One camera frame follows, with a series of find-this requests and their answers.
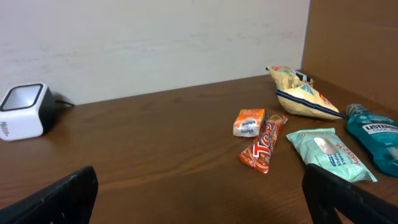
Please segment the large beige snack bag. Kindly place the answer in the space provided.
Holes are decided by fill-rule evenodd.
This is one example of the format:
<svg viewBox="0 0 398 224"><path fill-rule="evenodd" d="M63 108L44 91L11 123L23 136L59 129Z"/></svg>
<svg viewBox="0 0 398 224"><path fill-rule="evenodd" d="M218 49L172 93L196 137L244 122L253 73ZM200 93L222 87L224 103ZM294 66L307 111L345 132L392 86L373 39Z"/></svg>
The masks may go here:
<svg viewBox="0 0 398 224"><path fill-rule="evenodd" d="M313 79L290 67L267 67L276 85L282 107L291 114L321 119L344 119L346 116L313 87Z"/></svg>

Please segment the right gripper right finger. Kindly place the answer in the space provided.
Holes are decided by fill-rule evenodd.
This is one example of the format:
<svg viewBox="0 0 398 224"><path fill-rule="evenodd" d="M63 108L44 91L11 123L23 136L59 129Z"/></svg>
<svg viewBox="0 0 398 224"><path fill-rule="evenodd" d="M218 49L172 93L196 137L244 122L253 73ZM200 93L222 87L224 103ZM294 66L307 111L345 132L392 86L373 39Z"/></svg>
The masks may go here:
<svg viewBox="0 0 398 224"><path fill-rule="evenodd" d="M397 206L370 194L316 164L308 164L302 190L314 223L397 223Z"/></svg>

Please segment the teal blue snack packet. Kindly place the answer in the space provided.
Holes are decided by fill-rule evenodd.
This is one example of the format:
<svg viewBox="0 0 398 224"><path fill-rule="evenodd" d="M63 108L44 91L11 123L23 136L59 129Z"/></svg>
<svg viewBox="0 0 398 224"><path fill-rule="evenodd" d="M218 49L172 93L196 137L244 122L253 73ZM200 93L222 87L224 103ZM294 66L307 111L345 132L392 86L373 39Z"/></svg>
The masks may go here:
<svg viewBox="0 0 398 224"><path fill-rule="evenodd" d="M374 114L359 103L347 106L347 132L369 156L381 173L397 177L397 123Z"/></svg>

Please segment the small orange snack box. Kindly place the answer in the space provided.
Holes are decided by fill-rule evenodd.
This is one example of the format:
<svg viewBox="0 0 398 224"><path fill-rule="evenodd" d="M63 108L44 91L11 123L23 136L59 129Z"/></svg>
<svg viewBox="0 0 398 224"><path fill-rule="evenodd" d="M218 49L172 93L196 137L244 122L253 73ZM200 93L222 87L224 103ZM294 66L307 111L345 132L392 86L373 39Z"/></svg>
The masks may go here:
<svg viewBox="0 0 398 224"><path fill-rule="evenodd" d="M265 114L265 109L240 110L233 124L233 135L244 138L258 136Z"/></svg>

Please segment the teal wet wipes pack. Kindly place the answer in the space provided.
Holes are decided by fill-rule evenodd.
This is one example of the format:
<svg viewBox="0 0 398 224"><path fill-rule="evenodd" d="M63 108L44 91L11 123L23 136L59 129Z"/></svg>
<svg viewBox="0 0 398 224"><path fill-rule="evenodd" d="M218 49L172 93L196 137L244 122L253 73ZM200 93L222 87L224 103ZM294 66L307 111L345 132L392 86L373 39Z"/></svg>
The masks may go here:
<svg viewBox="0 0 398 224"><path fill-rule="evenodd" d="M376 177L336 135L334 128L305 129L286 135L306 165L316 164L354 183Z"/></svg>

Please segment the red brown candy bar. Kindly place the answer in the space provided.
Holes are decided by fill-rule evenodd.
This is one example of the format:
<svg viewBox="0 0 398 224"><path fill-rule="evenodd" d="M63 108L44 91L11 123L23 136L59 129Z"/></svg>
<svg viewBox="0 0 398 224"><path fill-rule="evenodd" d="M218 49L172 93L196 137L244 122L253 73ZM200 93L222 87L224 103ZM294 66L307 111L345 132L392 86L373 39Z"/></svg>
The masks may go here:
<svg viewBox="0 0 398 224"><path fill-rule="evenodd" d="M268 173L271 155L287 121L288 117L282 114L267 115L259 135L239 154L239 160L263 174Z"/></svg>

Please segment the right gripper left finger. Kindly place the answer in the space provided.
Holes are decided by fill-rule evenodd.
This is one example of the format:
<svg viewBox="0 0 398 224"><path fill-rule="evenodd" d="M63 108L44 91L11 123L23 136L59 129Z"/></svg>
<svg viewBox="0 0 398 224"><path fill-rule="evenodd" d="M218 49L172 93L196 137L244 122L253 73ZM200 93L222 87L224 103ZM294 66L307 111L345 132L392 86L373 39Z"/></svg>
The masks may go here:
<svg viewBox="0 0 398 224"><path fill-rule="evenodd" d="M1 223L89 223L98 193L93 166L85 166L1 209Z"/></svg>

